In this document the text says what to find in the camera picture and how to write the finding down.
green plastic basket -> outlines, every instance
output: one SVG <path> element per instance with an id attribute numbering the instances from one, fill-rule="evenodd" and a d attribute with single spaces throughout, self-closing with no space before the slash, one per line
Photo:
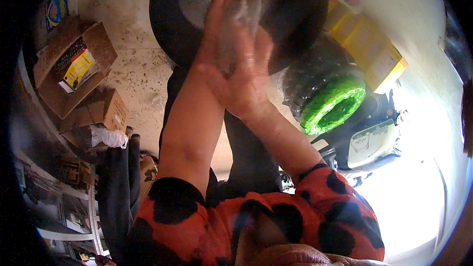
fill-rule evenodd
<path id="1" fill-rule="evenodd" d="M 311 135 L 331 131 L 358 109 L 365 94 L 365 83 L 358 78 L 327 84 L 302 110 L 300 126 Z"/>

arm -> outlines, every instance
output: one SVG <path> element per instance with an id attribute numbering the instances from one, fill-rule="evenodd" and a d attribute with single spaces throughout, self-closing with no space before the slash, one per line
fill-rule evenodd
<path id="1" fill-rule="evenodd" d="M 225 79 L 219 70 L 204 70 L 207 83 L 222 106 L 243 121 L 263 142 L 281 168 L 297 182 L 298 175 L 318 163 L 325 163 L 319 152 L 269 102 L 268 63 L 272 51 L 269 35 L 259 29 L 253 40 L 248 28 L 232 23 L 236 68 Z"/>
<path id="2" fill-rule="evenodd" d="M 318 163 L 325 163 L 304 134 L 294 127 L 269 101 L 250 112 L 243 123 L 263 142 L 281 168 L 297 184 L 299 175 Z"/>
<path id="3" fill-rule="evenodd" d="M 202 70 L 216 64 L 215 40 L 225 1 L 213 0 L 209 7 L 204 39 L 163 131 L 157 173 L 158 178 L 174 177 L 191 183 L 204 197 L 224 109 L 205 83 Z"/>

red shirt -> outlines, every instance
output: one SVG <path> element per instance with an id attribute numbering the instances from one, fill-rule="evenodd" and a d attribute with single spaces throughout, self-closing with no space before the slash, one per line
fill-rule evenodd
<path id="1" fill-rule="evenodd" d="M 376 216 L 346 179 L 326 165 L 300 175 L 294 195 L 248 193 L 206 207 L 190 183 L 155 181 L 128 235 L 131 265 L 232 265 L 247 218 L 266 214 L 291 243 L 356 259 L 384 259 Z"/>

hand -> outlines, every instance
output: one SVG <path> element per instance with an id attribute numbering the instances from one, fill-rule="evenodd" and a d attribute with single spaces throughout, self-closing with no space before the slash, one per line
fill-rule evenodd
<path id="1" fill-rule="evenodd" d="M 232 21 L 236 66 L 229 79 L 216 66 L 200 69 L 207 84 L 222 107 L 242 121 L 261 118 L 268 106 L 268 63 L 273 43 L 266 31 L 259 28 L 253 40 L 248 27 Z"/>
<path id="2" fill-rule="evenodd" d="M 199 71 L 217 66 L 220 27 L 226 2 L 227 0 L 212 0 L 207 10 L 204 37 L 192 64 L 192 67 L 198 68 Z"/>

white plastic bag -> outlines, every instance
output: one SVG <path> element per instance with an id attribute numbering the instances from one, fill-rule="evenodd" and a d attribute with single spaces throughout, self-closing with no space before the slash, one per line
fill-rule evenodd
<path id="1" fill-rule="evenodd" d="M 121 130 L 110 131 L 106 128 L 98 128 L 96 126 L 89 126 L 92 133 L 92 147 L 97 146 L 100 142 L 103 142 L 109 147 L 121 147 L 126 148 L 128 137 Z"/>

